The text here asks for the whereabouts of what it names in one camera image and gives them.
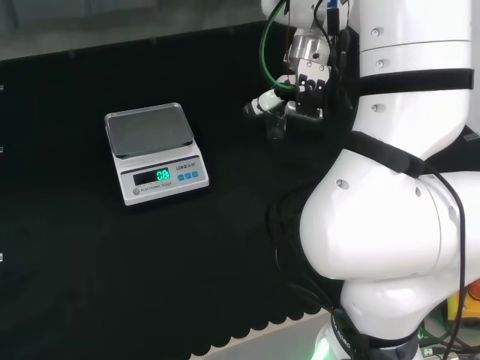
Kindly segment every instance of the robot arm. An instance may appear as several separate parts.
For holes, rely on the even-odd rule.
[[[360,77],[370,85],[359,99],[354,131],[422,160],[453,143],[470,105],[471,84],[457,80],[462,74],[472,76],[471,2],[358,0],[354,8],[350,1],[352,11],[359,10]],[[322,41],[311,22],[316,3],[290,2],[292,25],[300,28],[298,44]],[[331,0],[322,6],[332,3],[343,9],[348,5]],[[275,4],[277,0],[263,0],[262,9],[268,14]],[[286,23],[286,17],[277,21]],[[314,47],[290,48],[291,58],[301,54],[292,61],[297,96],[302,81],[307,85],[320,79],[320,65],[326,65],[313,61]],[[295,110],[305,111],[301,101]],[[442,176],[465,209],[469,284],[480,278],[480,173]],[[458,290],[459,208],[434,175],[410,177],[344,149],[307,201],[300,236],[319,274],[345,280],[341,305],[361,334],[376,339],[378,350],[412,344],[419,323]],[[348,359],[350,345],[335,322],[319,334],[318,348],[325,349],[325,343],[329,359]],[[414,358],[422,358],[418,345],[403,357]]]
[[[262,0],[262,9],[265,15],[269,16],[281,5],[274,20],[283,24],[289,23],[297,28],[292,45],[284,59],[284,62],[289,65],[288,70],[293,72],[293,75],[283,75],[277,80],[279,83],[292,85],[295,100],[284,100],[284,96],[273,88],[257,99],[253,99],[244,108],[244,114],[256,118],[281,107],[280,117],[319,122],[323,118],[326,85],[330,80],[332,69],[327,66],[330,56],[330,38],[327,39],[324,36],[318,25],[328,29],[327,14],[331,14],[330,20],[334,23],[331,24],[330,29],[334,35],[338,35],[340,29],[347,27],[349,8],[353,5],[353,0],[343,0],[340,3],[335,0],[325,0],[320,1],[318,7],[316,6],[319,4],[318,0],[291,0],[289,14],[285,14],[285,4],[285,1],[279,3],[276,0]],[[316,11],[318,24],[314,20],[314,11]]]

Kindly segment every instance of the wire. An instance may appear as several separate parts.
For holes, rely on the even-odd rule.
[[[263,29],[262,38],[260,39],[259,57],[260,57],[260,64],[262,65],[263,71],[265,72],[265,75],[267,76],[268,80],[270,80],[270,82],[273,85],[282,89],[293,90],[292,86],[280,84],[276,79],[274,79],[273,76],[270,74],[270,71],[267,68],[267,65],[265,63],[265,42],[266,42],[267,35],[269,33],[270,27],[272,26],[272,23],[275,17],[277,17],[278,13],[280,12],[282,6],[284,6],[286,1],[287,0],[280,0],[278,4],[275,5],[273,11],[268,16],[267,23],[265,25],[265,28]]]
[[[347,1],[348,1],[348,14],[346,15],[346,27],[348,28],[348,24],[350,21],[350,0],[347,0]]]
[[[288,37],[290,35],[290,13],[292,12],[292,8],[289,7],[288,9],[288,27],[286,28],[286,39],[285,39],[285,56],[286,56],[286,74],[288,76],[288,72],[290,70],[290,52],[288,50]]]
[[[460,197],[458,196],[455,189],[450,185],[450,183],[446,181],[445,178],[428,163],[424,162],[424,165],[427,168],[427,170],[429,170],[432,174],[434,174],[440,180],[440,182],[442,182],[442,184],[447,188],[447,190],[453,196],[455,202],[457,203],[459,218],[460,218],[459,300],[458,300],[457,319],[455,320],[454,330],[453,330],[453,333],[451,333],[450,342],[448,343],[445,353],[443,354],[442,360],[447,360],[449,358],[449,353],[452,351],[452,348],[455,345],[455,341],[457,340],[458,332],[460,330],[460,325],[461,325],[462,313],[464,311],[465,295],[467,294],[467,291],[465,290],[465,210]]]
[[[322,32],[323,36],[327,39],[328,47],[331,49],[332,48],[332,42],[330,41],[329,34],[327,34],[327,31],[323,28],[323,26],[320,25],[320,21],[318,21],[317,17],[317,11],[320,5],[322,4],[323,0],[318,0],[318,2],[315,5],[315,8],[313,9],[313,18],[315,19],[316,25],[320,28],[320,31]]]
[[[436,336],[432,335],[425,328],[423,328],[423,331],[424,331],[425,335],[428,336],[430,341],[422,341],[421,340],[420,341],[421,347],[430,347],[430,346],[436,345],[436,344],[443,345],[444,347],[447,347],[449,345],[449,343],[447,343],[444,340],[450,335],[450,329],[447,329],[447,332],[440,337],[436,337]],[[455,350],[470,351],[470,353],[471,352],[480,353],[480,346],[469,345],[468,343],[465,343],[462,340],[460,340],[458,337],[455,340],[455,342],[460,344],[460,345],[454,345]]]

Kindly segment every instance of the green light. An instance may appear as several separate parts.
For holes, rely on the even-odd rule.
[[[330,345],[327,339],[323,338],[316,346],[315,353],[312,356],[312,360],[323,360],[329,354]]]
[[[170,171],[168,171],[168,169],[159,169],[157,171],[157,180],[161,182],[167,179],[170,179]]]

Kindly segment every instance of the yellow component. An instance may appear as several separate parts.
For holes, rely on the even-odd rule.
[[[458,310],[458,292],[447,299],[448,321],[455,321]],[[465,296],[465,307],[462,311],[462,319],[478,319],[480,320],[480,301],[475,300],[469,293]]]

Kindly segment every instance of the green led display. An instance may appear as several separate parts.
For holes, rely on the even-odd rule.
[[[162,180],[170,179],[170,171],[167,168],[159,169],[157,171],[157,180],[161,182]]]

